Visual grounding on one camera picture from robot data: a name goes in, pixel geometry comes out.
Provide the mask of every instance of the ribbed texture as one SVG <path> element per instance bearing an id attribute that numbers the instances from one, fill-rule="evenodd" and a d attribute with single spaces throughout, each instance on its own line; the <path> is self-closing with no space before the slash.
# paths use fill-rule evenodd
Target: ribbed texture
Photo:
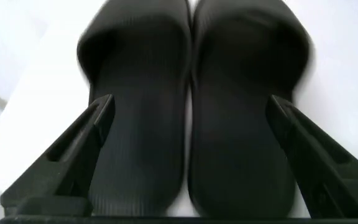
<path id="1" fill-rule="evenodd" d="M 195 14 L 189 190 L 207 217 L 283 218 L 295 181 L 265 118 L 291 100 L 307 36 L 278 0 L 202 0 Z"/>
<path id="2" fill-rule="evenodd" d="M 89 190 L 94 214 L 164 215 L 183 178 L 186 1 L 109 1 L 80 41 L 78 56 L 91 100 L 113 94 L 116 101 Z"/>

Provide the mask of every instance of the pair of sandals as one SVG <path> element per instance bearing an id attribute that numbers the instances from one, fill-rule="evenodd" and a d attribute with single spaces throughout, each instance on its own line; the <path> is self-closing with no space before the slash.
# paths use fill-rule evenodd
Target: pair of sandals
<path id="1" fill-rule="evenodd" d="M 207 217 L 273 218 L 295 181 L 265 117 L 291 101 L 308 35 L 281 0 L 110 0 L 78 44 L 89 102 L 116 114 L 89 188 L 95 215 L 163 215 L 183 182 L 191 83 L 189 193 Z"/>

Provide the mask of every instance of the white surface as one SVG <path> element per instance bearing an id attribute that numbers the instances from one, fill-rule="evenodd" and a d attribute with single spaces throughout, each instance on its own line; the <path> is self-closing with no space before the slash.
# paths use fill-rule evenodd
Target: white surface
<path id="1" fill-rule="evenodd" d="M 286 2 L 315 46 L 315 59 L 296 92 L 298 107 L 358 158 L 358 0 Z M 0 193 L 86 108 L 88 86 L 77 65 L 76 43 L 101 4 L 67 4 L 70 16 L 50 26 L 12 94 L 0 117 Z M 196 215 L 185 189 L 181 194 L 169 215 Z M 291 216 L 308 216 L 299 197 Z"/>
<path id="2" fill-rule="evenodd" d="M 47 23 L 17 1 L 0 0 L 0 97 L 8 100 Z"/>

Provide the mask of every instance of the white wall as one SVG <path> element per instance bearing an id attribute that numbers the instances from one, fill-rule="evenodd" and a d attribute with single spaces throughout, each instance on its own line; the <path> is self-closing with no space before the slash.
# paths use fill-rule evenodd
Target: white wall
<path id="1" fill-rule="evenodd" d="M 0 97 L 5 100 L 47 29 L 50 11 L 42 6 L 40 1 L 0 1 Z"/>
<path id="2" fill-rule="evenodd" d="M 298 107 L 358 158 L 358 0 L 286 0 L 314 57 Z"/>

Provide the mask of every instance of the black slide sandal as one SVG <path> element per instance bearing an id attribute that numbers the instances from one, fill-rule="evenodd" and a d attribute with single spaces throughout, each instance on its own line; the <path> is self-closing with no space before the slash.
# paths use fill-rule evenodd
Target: black slide sandal
<path id="1" fill-rule="evenodd" d="M 308 35 L 279 0 L 201 0 L 194 23 L 192 202 L 207 217 L 286 217 L 295 181 L 265 105 L 291 101 Z"/>
<path id="2" fill-rule="evenodd" d="M 180 190 L 188 19 L 184 0 L 110 0 L 78 44 L 89 101 L 116 99 L 89 190 L 95 215 L 164 215 Z"/>

